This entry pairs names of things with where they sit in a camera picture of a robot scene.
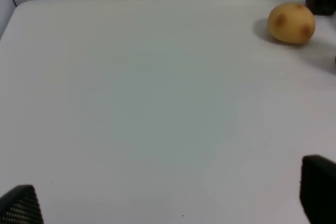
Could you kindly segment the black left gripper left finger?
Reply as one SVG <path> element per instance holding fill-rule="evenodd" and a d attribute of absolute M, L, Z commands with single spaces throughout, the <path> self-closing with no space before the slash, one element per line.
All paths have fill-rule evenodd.
<path fill-rule="evenodd" d="M 18 185 L 1 196 L 1 224 L 44 224 L 33 185 Z"/>

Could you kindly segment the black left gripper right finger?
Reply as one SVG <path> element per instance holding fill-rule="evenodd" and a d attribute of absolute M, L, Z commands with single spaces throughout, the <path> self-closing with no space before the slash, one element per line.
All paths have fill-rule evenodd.
<path fill-rule="evenodd" d="M 335 162 L 320 155 L 304 156 L 299 197 L 310 223 L 335 223 Z"/>

